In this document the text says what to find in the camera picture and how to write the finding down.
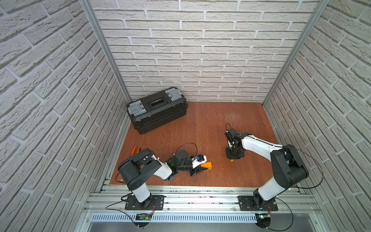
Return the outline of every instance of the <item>metal panel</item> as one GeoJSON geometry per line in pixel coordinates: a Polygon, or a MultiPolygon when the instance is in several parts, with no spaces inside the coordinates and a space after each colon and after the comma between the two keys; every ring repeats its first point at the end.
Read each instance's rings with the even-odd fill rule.
{"type": "Polygon", "coordinates": [[[279,71],[277,78],[275,79],[272,87],[270,88],[267,96],[265,97],[263,101],[263,107],[267,104],[267,102],[270,100],[272,97],[273,93],[275,92],[278,84],[281,82],[283,76],[289,69],[290,65],[292,62],[295,60],[297,54],[303,47],[304,43],[309,37],[309,34],[312,32],[314,26],[317,24],[320,16],[324,12],[327,4],[330,2],[330,0],[319,0],[316,9],[314,9],[313,14],[311,15],[310,19],[305,25],[305,28],[303,29],[302,33],[300,34],[298,40],[296,41],[293,49],[291,50],[289,56],[287,57],[285,63],[283,64],[281,70],[279,71]]]}
{"type": "MultiPolygon", "coordinates": [[[[254,213],[165,213],[155,212],[149,221],[136,220],[137,212],[128,213],[135,222],[168,223],[257,223],[254,213]]],[[[92,222],[130,222],[123,213],[94,213],[92,222]]]]}
{"type": "MultiPolygon", "coordinates": [[[[295,222],[286,230],[287,232],[314,232],[314,227],[308,214],[294,214],[295,222]]],[[[291,215],[275,214],[269,226],[271,229],[281,230],[291,223],[291,215]]],[[[262,232],[269,231],[256,226],[253,223],[149,223],[147,226],[137,229],[131,222],[92,222],[90,232],[262,232]]]]}
{"type": "Polygon", "coordinates": [[[90,4],[89,0],[80,0],[82,8],[84,9],[84,12],[95,32],[95,35],[98,39],[98,42],[101,44],[102,50],[104,54],[106,55],[106,58],[108,60],[109,65],[112,68],[113,73],[115,74],[115,77],[117,79],[117,82],[119,83],[119,86],[124,93],[124,96],[127,100],[127,102],[131,102],[131,97],[129,95],[128,90],[126,89],[125,83],[122,79],[121,73],[118,69],[118,66],[115,62],[114,56],[112,55],[111,50],[109,49],[108,43],[106,41],[106,38],[104,37],[103,31],[101,26],[99,25],[99,21],[93,11],[93,7],[90,4]]]}

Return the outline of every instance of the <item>metal vent grille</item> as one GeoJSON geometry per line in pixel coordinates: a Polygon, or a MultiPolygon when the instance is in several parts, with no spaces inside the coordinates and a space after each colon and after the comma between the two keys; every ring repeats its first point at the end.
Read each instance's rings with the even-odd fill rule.
{"type": "MultiPolygon", "coordinates": [[[[155,213],[150,221],[135,220],[137,213],[127,213],[137,222],[256,223],[254,213],[155,213]]],[[[94,213],[92,222],[130,222],[122,213],[94,213]]]]}

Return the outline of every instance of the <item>black mounting plate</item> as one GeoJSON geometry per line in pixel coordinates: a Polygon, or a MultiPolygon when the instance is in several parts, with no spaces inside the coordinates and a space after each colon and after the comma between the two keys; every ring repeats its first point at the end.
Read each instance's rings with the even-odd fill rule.
{"type": "MultiPolygon", "coordinates": [[[[250,205],[250,204],[244,204],[244,202],[251,202],[254,196],[238,196],[238,202],[240,206],[241,211],[257,211],[257,209],[250,205]]],[[[268,211],[268,205],[270,206],[272,211],[278,211],[278,207],[276,204],[276,201],[273,200],[273,202],[269,202],[265,208],[263,208],[260,211],[268,211]]]]}
{"type": "MultiPolygon", "coordinates": [[[[164,195],[152,195],[151,201],[155,204],[155,211],[162,210],[164,208],[164,195]]],[[[125,210],[153,210],[153,205],[149,204],[146,209],[140,209],[138,201],[134,195],[130,195],[127,198],[127,203],[125,204],[125,210]]]]}

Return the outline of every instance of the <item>gray latch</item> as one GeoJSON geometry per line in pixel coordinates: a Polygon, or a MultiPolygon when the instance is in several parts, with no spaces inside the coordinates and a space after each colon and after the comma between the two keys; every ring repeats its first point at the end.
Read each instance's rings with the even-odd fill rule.
{"type": "Polygon", "coordinates": [[[129,111],[130,115],[133,114],[134,116],[138,116],[138,115],[141,115],[141,114],[147,112],[147,110],[145,110],[141,100],[130,103],[128,111],[129,111]]]}
{"type": "Polygon", "coordinates": [[[181,92],[176,88],[171,88],[165,91],[165,93],[170,97],[171,101],[175,101],[179,98],[182,98],[181,92]]]}

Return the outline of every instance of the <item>wooden floor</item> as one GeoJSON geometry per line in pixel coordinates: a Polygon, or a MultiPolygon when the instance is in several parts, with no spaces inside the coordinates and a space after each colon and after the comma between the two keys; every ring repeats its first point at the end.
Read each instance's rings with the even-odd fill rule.
{"type": "MultiPolygon", "coordinates": [[[[242,159],[227,159],[225,148],[228,143],[224,135],[226,123],[230,123],[239,133],[249,132],[263,140],[277,143],[260,103],[188,102],[186,116],[144,135],[140,135],[130,125],[110,184],[122,184],[114,180],[118,173],[117,166],[130,156],[134,145],[151,149],[165,162],[179,146],[193,142],[197,144],[198,153],[212,162],[212,170],[194,177],[190,177],[189,172],[180,172],[169,182],[152,176],[146,182],[147,185],[260,187],[272,177],[270,161],[251,151],[247,151],[242,159]]],[[[193,144],[181,149],[186,150],[190,156],[196,152],[193,144]]]]}

